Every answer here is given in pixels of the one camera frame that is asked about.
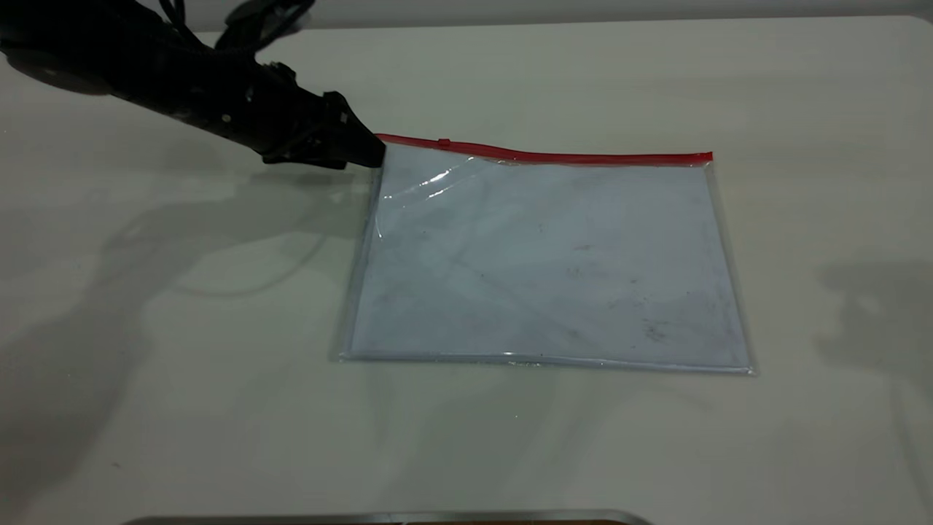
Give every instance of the cable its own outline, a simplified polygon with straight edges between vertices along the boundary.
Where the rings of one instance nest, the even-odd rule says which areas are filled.
[[[215,50],[207,46],[206,44],[201,42],[198,37],[196,37],[193,33],[191,33],[191,30],[188,29],[188,27],[183,22],[180,21],[180,19],[177,16],[177,10],[171,4],[168,4],[168,2],[165,0],[159,1],[162,7],[162,10],[166,10],[166,5],[170,7],[170,9],[166,10],[165,14],[166,16],[169,17],[169,21],[172,23],[172,26],[179,32],[179,34],[182,35],[183,38],[185,38],[186,43],[188,43],[189,45],[180,46],[178,45],[178,42],[173,39],[164,38],[161,35],[154,35],[147,31],[140,31],[140,32],[136,32],[135,34],[141,35],[142,37],[148,38],[150,40],[156,40],[162,45],[172,48],[173,50],[182,51],[188,54],[200,56],[202,58],[242,58],[245,55],[248,55],[251,57],[252,55],[255,55],[257,52],[268,47],[273,41],[275,41],[276,38],[278,38],[279,36],[282,36],[286,31],[288,31],[288,28],[290,28],[296,21],[298,21],[298,19],[301,18],[301,15],[307,12],[308,9],[310,9],[311,6],[314,5],[314,1],[315,0],[304,0],[303,2],[301,2],[301,4],[295,7],[295,10],[292,11],[291,14],[285,17],[282,20],[282,22],[279,25],[277,25],[275,29],[270,31],[267,35],[263,36],[262,38],[254,42],[253,44],[249,44],[247,46],[241,46],[239,48],[230,48],[228,50]],[[134,21],[127,20],[127,18],[123,15],[123,13],[119,12],[118,10],[110,6],[107,0],[96,0],[96,3],[98,6],[104,8],[103,11],[107,15],[116,19],[123,25],[131,26],[133,28],[135,28],[138,25]],[[181,6],[182,11],[185,10],[183,0],[179,0],[179,6]]]
[[[185,0],[175,0],[175,13],[178,14],[178,19],[185,23]]]
[[[165,16],[169,17],[169,22],[172,23],[172,26],[186,42],[195,48],[207,47],[194,33],[191,33],[191,30],[185,25],[185,0],[175,0],[174,6],[170,0],[159,0],[159,5],[162,6],[162,11],[165,12]]]

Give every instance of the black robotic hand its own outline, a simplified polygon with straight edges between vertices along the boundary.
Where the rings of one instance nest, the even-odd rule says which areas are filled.
[[[227,18],[214,48],[135,0],[3,0],[0,50],[22,73],[74,92],[112,94],[243,144],[265,163],[378,167],[385,145],[337,92],[298,86],[256,52],[291,31],[314,0],[249,0]]]

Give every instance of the red zipper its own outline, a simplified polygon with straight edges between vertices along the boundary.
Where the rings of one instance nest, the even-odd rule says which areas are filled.
[[[476,155],[489,159],[516,163],[548,164],[597,164],[619,166],[695,166],[713,161],[713,153],[675,153],[671,155],[580,155],[573,153],[531,153],[515,149],[497,148],[471,142],[452,142],[446,138],[426,140],[409,136],[377,134],[384,142],[415,146],[416,148],[442,149],[453,153]]]

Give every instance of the table surface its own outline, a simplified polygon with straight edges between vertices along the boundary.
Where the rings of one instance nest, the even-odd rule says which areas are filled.
[[[260,57],[379,132],[714,151],[755,377],[335,362],[367,173],[0,68],[0,521],[928,523],[931,49],[864,18],[312,31]]]

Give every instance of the transparent pouch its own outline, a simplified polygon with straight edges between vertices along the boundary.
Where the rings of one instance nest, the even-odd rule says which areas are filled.
[[[752,372],[712,153],[382,139],[343,359]]]

